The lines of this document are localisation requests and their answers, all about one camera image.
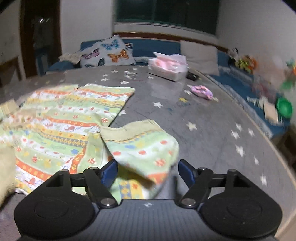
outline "yellow star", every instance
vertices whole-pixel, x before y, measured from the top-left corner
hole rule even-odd
[[[186,103],[186,102],[187,102],[187,100],[186,100],[186,99],[184,99],[184,98],[179,98],[179,100],[180,100],[180,101],[182,101],[182,102],[184,102],[184,103]]]

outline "dark window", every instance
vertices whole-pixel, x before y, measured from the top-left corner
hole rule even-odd
[[[219,0],[117,0],[117,21],[166,23],[215,34]]]

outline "white wall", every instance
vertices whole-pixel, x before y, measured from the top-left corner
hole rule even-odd
[[[221,0],[219,45],[240,54],[296,59],[296,13],[282,0]]]
[[[20,3],[15,0],[0,14],[0,64],[18,56],[22,79],[25,79],[20,45]]]
[[[63,53],[79,50],[83,41],[112,36],[112,0],[61,0],[61,44]]]
[[[218,40],[214,35],[204,32],[190,30],[186,28],[179,28],[174,26],[166,26],[164,24],[144,24],[144,23],[120,23],[114,25],[114,32],[145,32],[145,33],[159,33],[181,36],[186,38],[198,39],[207,41],[209,43],[218,44]]]

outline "door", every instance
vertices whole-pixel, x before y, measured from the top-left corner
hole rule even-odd
[[[59,0],[22,0],[20,40],[26,77],[45,74],[62,54]]]

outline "red dot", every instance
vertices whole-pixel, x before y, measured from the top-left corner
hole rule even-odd
[[[119,155],[121,155],[121,152],[120,151],[115,151],[115,152],[113,152],[113,155],[114,156],[119,156]]]
[[[141,155],[145,155],[145,154],[146,154],[146,151],[141,150],[141,151],[139,151],[139,154],[141,154]]]

